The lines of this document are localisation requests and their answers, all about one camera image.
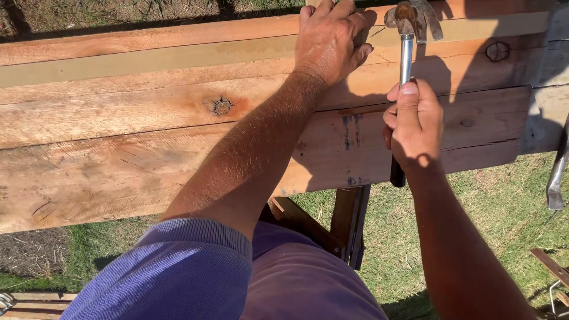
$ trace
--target hand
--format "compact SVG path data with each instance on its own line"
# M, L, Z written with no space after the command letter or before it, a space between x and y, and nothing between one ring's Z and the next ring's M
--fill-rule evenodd
M403 171L409 174L432 163L439 166L443 108L431 86L425 80L412 79L401 89L395 85L387 98L397 103L384 113L385 147L392 150Z
M295 48L295 71L307 73L331 86L354 71L372 51L369 43L354 48L354 37L367 24L364 15L353 13L353 0L323 0L315 9L300 9L300 30Z

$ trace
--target hammer handle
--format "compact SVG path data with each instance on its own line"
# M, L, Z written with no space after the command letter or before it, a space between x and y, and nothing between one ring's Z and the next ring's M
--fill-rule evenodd
M413 34L401 35L401 74L399 76L399 87L409 82L411 79L411 58L413 56ZM394 187L405 187L405 172L395 160L391 157L391 175L389 181Z

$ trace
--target hammer head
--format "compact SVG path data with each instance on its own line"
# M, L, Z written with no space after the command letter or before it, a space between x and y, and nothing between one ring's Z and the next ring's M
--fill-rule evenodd
M385 26L397 28L400 35L415 34L417 43L427 43L427 27L431 29L433 40L443 38L443 30L435 10L425 0L407 0L389 9L384 17Z

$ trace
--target shirt sleeve cuff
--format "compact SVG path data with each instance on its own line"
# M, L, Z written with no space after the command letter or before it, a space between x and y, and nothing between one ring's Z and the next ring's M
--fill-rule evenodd
M134 247L174 241L222 245L235 250L249 260L253 255L251 242L241 232L217 221L203 218L177 218L163 221L150 228Z

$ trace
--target black rubber grip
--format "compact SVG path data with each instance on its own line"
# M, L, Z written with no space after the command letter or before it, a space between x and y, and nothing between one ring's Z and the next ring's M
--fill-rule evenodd
M389 176L389 181L391 181L394 187L405 187L405 172L403 172L403 169L401 169L401 166L393 156L391 157L391 176Z

